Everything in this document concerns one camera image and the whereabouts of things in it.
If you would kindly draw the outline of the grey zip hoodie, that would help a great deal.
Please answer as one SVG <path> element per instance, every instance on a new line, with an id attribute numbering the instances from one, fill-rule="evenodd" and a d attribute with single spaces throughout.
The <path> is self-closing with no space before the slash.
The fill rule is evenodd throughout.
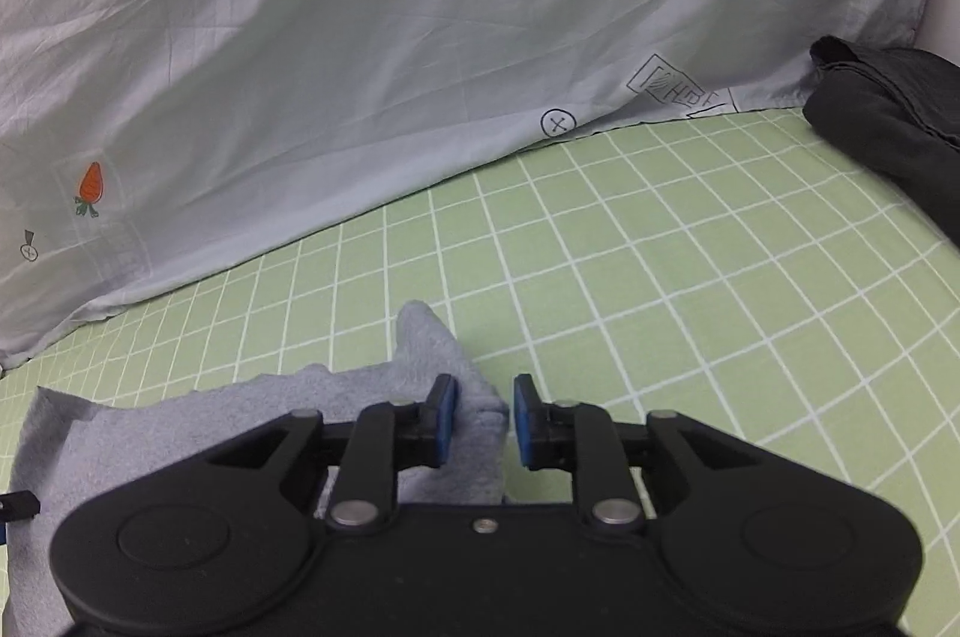
<path id="1" fill-rule="evenodd" d="M 8 532 L 3 634 L 59 635 L 70 626 L 49 572 L 49 546 L 55 528 L 86 500 L 293 409 L 316 408 L 329 421 L 345 422 L 374 403 L 421 400 L 441 373 L 459 382 L 451 458 L 443 468 L 402 472 L 398 499 L 496 506 L 505 497 L 508 405 L 420 300 L 398 312 L 394 355 L 377 366 L 332 372 L 311 364 L 139 409 L 38 388 L 21 426 L 10 484 L 36 495 L 41 511 Z"/>

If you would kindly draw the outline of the green grid bed sheet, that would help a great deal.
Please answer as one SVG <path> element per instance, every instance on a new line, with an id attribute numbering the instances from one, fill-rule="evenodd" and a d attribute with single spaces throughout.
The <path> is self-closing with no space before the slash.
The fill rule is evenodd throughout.
<path id="1" fill-rule="evenodd" d="M 2 385 L 143 406 L 386 359 L 427 302 L 500 390 L 676 409 L 870 489 L 926 546 L 905 627 L 958 629 L 958 255 L 794 110 L 524 152 L 82 328 Z"/>

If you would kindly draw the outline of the white carrot print quilt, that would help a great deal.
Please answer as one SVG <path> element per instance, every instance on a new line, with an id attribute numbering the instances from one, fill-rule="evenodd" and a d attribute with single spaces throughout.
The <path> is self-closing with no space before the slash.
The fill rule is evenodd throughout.
<path id="1" fill-rule="evenodd" d="M 2 362 L 548 138 L 797 105 L 926 0 L 2 0 Z"/>

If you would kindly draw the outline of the black garment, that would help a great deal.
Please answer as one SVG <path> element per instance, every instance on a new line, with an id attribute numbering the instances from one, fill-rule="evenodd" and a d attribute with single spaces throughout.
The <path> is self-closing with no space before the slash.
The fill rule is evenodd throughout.
<path id="1" fill-rule="evenodd" d="M 812 43 L 817 86 L 802 113 L 833 148 L 887 178 L 958 238 L 958 66 L 924 50 Z"/>

